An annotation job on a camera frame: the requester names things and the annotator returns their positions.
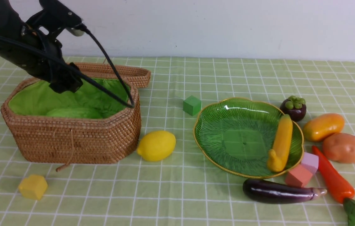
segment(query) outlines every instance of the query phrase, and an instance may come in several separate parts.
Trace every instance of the yellow cube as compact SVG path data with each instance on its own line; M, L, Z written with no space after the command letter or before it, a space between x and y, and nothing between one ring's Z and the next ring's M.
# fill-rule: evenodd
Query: yellow cube
M41 200L48 188L48 183L43 176L32 174L24 178L19 185L19 191L24 198Z

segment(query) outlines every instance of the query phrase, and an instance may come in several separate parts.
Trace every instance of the white wall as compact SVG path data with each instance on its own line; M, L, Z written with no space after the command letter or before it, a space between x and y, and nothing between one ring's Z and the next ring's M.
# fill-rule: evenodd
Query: white wall
M110 56L355 60L355 0L61 0ZM38 0L10 0L23 20ZM100 55L65 31L64 55Z

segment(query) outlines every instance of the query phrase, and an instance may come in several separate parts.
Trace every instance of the red cube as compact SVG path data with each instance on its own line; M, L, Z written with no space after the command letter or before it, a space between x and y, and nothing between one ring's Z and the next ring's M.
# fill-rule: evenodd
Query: red cube
M299 164L288 172L285 183L289 186L305 187L312 177L313 173Z

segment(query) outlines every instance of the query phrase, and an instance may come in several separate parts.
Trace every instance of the potato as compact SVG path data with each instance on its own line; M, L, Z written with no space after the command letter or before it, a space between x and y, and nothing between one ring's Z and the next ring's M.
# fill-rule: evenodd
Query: potato
M355 136L348 133L335 133L322 142L324 155L339 163L355 163Z

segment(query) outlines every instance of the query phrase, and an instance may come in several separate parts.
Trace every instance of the basket drawstring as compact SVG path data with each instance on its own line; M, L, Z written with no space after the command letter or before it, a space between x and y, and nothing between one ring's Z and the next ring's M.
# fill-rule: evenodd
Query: basket drawstring
M59 171L65 169L66 167L68 167L70 165L70 161L72 160L72 157L73 157L73 154L74 154L73 129L71 129L70 132L71 132L71 137L72 137L72 153L71 153L70 158L67 161L67 163L63 164L62 166L59 166L58 168L56 168L56 172L59 172Z

